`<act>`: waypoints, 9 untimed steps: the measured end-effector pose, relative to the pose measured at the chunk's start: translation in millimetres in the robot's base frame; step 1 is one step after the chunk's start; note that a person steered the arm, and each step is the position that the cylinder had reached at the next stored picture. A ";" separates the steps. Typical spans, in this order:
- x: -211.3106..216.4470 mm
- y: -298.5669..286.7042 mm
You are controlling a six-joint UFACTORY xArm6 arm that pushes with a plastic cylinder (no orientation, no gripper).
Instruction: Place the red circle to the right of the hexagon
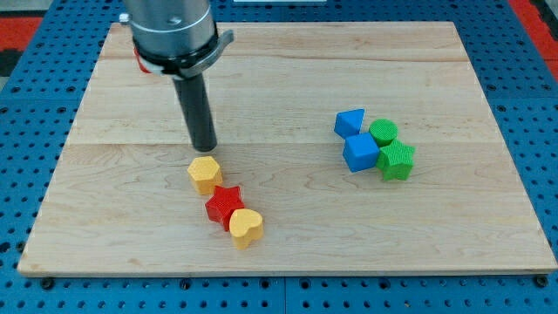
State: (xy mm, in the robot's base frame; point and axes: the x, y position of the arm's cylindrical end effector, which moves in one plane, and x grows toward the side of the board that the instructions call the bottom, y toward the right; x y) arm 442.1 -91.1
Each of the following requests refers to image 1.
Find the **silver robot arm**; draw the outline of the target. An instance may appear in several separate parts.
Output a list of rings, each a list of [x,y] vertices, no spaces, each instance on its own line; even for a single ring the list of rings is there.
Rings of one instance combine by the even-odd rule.
[[[208,0],[124,0],[119,17],[132,32],[142,71],[174,83],[192,146],[209,152],[217,146],[203,72],[234,39],[218,31]]]

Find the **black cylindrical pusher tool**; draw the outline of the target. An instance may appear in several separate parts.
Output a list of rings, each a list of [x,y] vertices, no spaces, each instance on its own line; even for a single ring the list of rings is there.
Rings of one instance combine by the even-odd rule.
[[[203,76],[174,79],[173,83],[193,148],[202,153],[213,150],[217,139]]]

